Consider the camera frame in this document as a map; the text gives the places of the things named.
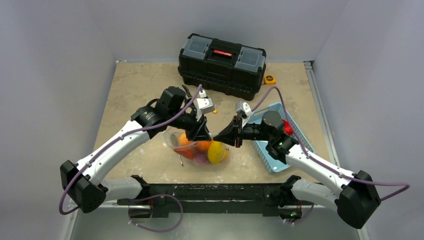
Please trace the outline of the yellow mango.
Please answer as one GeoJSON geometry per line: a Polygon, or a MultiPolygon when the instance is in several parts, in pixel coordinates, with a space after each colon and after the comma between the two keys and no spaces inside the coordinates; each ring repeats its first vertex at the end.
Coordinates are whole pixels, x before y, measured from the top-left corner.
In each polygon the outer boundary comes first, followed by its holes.
{"type": "Polygon", "coordinates": [[[219,164],[226,160],[230,152],[225,144],[219,141],[212,141],[207,151],[207,158],[212,164],[219,164]]]}

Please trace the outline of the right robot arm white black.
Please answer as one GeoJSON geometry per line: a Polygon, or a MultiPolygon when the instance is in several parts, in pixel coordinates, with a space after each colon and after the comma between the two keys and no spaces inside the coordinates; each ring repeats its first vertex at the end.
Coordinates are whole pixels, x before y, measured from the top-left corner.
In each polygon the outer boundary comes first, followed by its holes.
{"type": "Polygon", "coordinates": [[[293,134],[288,134],[288,127],[276,111],[265,112],[259,124],[244,124],[242,117],[235,116],[213,140],[236,148],[244,140],[266,141],[265,149],[274,160],[318,181],[313,183],[291,176],[281,186],[282,204],[296,200],[314,203],[334,210],[346,224],[361,229],[381,204],[376,187],[365,183],[372,180],[371,176],[363,170],[354,173],[320,158],[302,147],[293,134]]]}

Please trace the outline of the clear zip top bag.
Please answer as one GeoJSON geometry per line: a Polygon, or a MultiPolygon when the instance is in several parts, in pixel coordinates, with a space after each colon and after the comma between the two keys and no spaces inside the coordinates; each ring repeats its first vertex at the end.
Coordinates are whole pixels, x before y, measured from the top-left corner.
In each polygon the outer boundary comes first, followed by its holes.
{"type": "Polygon", "coordinates": [[[218,165],[230,157],[230,149],[214,140],[188,140],[184,130],[169,129],[162,133],[167,147],[181,159],[197,166],[218,165]]]}

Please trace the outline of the red bell pepper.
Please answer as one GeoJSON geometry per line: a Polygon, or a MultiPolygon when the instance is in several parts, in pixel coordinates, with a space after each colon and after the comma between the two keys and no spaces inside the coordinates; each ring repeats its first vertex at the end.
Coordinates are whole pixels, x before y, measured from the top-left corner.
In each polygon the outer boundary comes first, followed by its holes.
{"type": "Polygon", "coordinates": [[[289,122],[286,121],[285,119],[282,119],[282,121],[284,123],[284,127],[283,127],[284,133],[288,136],[291,136],[293,134],[293,129],[291,128],[289,122]]]}

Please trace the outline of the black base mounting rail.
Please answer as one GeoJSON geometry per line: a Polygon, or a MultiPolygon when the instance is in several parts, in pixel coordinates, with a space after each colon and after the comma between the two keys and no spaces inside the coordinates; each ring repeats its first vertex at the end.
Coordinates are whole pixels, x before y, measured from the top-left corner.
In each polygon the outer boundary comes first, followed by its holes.
{"type": "Polygon", "coordinates": [[[311,202],[297,200],[285,183],[146,184],[135,199],[122,198],[119,206],[145,206],[135,218],[167,218],[170,213],[259,214],[299,220],[311,202]]]}

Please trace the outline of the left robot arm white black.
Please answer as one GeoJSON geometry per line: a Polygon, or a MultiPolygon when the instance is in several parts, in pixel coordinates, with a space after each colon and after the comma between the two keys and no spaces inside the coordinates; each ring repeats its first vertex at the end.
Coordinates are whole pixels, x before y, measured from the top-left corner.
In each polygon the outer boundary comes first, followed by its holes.
{"type": "Polygon", "coordinates": [[[149,191],[138,177],[111,182],[104,178],[129,153],[169,126],[184,130],[190,141],[211,140],[205,115],[214,109],[212,99],[201,85],[190,99],[179,87],[166,88],[160,98],[138,108],[130,120],[93,153],[77,162],[66,160],[61,164],[63,194],[59,200],[59,213],[68,215],[78,209],[90,213],[110,200],[131,199],[138,205],[146,203],[149,191]],[[75,209],[64,210],[66,196],[76,204],[75,209]]]}

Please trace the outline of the yellow tape measure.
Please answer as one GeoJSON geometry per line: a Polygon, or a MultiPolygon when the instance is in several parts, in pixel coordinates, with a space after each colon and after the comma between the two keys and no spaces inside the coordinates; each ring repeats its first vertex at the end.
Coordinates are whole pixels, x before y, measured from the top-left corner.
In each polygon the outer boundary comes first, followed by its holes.
{"type": "Polygon", "coordinates": [[[263,83],[265,85],[275,85],[276,84],[276,78],[271,74],[267,74],[263,77],[263,83]]]}

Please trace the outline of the light blue plastic basket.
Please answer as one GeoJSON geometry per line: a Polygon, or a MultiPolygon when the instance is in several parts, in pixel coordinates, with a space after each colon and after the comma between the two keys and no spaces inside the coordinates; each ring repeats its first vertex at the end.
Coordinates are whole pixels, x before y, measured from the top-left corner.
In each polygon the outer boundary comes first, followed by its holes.
{"type": "MultiPolygon", "coordinates": [[[[287,114],[285,114],[283,106],[280,102],[275,102],[268,105],[267,107],[263,107],[259,110],[256,110],[252,117],[249,119],[248,123],[259,125],[262,122],[262,118],[267,111],[278,112],[281,116],[281,119],[288,122],[289,126],[291,127],[293,131],[291,137],[296,139],[298,142],[301,142],[309,152],[316,152],[314,147],[311,145],[310,141],[307,139],[307,137],[305,136],[301,128],[298,126],[294,118],[290,115],[290,113],[287,111],[287,114]]],[[[267,149],[267,139],[252,140],[252,144],[254,145],[256,151],[260,156],[260,159],[262,160],[270,174],[279,173],[291,167],[286,163],[286,160],[280,160],[281,157],[286,156],[284,155],[284,152],[278,151],[278,155],[275,154],[278,159],[275,159],[273,155],[269,153],[267,149]]]]}

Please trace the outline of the black plastic toolbox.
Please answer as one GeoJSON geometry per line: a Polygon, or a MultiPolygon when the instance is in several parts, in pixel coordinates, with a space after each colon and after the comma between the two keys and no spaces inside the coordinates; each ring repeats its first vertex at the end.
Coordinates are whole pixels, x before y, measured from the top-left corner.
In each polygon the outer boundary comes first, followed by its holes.
{"type": "Polygon", "coordinates": [[[177,70],[186,85],[251,101],[262,86],[266,57],[263,48],[192,33],[180,50],[177,70]]]}

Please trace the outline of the green handled screwdriver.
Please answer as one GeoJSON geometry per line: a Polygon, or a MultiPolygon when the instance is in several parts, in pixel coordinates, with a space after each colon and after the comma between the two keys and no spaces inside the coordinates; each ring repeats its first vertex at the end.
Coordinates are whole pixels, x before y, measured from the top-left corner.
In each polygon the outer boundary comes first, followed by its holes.
{"type": "Polygon", "coordinates": [[[184,167],[184,163],[183,163],[182,157],[180,155],[178,155],[178,157],[179,157],[179,161],[180,161],[181,166],[184,167]]]}

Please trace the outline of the black pliers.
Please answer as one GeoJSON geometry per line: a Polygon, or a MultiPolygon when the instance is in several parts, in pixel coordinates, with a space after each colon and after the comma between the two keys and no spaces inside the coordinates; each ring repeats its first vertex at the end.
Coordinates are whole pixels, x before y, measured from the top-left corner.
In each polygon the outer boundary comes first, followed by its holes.
{"type": "Polygon", "coordinates": [[[183,85],[183,84],[181,86],[182,86],[183,90],[185,91],[186,96],[189,99],[191,99],[193,96],[191,95],[191,92],[190,92],[189,88],[186,85],[183,85]]]}

